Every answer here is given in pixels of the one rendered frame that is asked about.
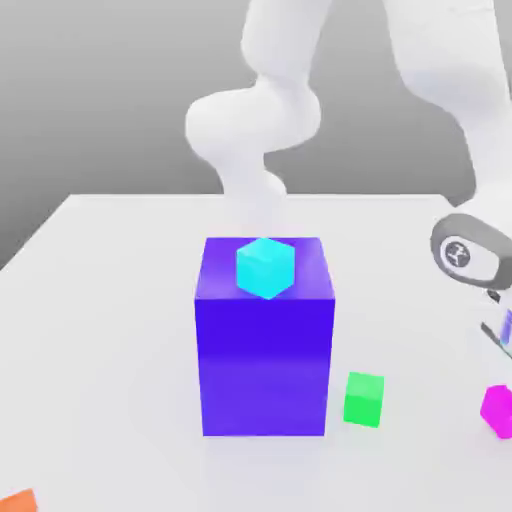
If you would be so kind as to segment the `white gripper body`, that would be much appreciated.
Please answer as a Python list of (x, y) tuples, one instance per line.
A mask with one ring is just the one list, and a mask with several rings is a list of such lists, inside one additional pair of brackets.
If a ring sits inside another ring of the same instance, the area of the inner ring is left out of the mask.
[(512, 352), (507, 350), (505, 345), (485, 322), (480, 324), (480, 329), (512, 361)]

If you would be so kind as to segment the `small magenta cube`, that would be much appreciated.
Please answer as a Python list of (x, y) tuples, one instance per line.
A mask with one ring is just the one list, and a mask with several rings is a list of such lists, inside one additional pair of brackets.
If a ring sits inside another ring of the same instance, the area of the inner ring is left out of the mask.
[(500, 439), (512, 439), (512, 391), (506, 385), (489, 387), (480, 415)]

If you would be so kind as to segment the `small green cube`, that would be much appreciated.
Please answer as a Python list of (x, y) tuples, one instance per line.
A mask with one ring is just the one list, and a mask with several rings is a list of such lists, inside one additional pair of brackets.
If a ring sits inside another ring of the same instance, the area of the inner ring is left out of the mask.
[(345, 391), (343, 420), (378, 428), (384, 396), (384, 377), (350, 372)]

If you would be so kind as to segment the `small cyan cube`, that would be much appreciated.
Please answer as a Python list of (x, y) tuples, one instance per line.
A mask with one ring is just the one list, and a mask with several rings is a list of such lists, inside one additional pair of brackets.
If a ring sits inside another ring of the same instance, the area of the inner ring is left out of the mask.
[(258, 238), (236, 251), (237, 286), (271, 300), (295, 282), (295, 248), (270, 238)]

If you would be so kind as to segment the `small orange cube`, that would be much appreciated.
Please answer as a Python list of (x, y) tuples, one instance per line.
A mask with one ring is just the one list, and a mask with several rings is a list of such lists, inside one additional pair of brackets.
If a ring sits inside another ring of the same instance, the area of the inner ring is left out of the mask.
[(0, 499), (0, 512), (38, 512), (34, 491), (25, 489)]

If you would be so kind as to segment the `large blue box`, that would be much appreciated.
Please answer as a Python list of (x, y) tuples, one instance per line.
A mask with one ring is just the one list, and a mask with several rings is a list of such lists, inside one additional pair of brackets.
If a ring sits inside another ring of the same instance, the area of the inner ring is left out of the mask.
[(248, 238), (205, 241), (194, 297), (202, 431), (212, 436), (325, 432), (335, 293), (322, 243), (294, 248), (291, 287), (266, 300), (238, 287)]

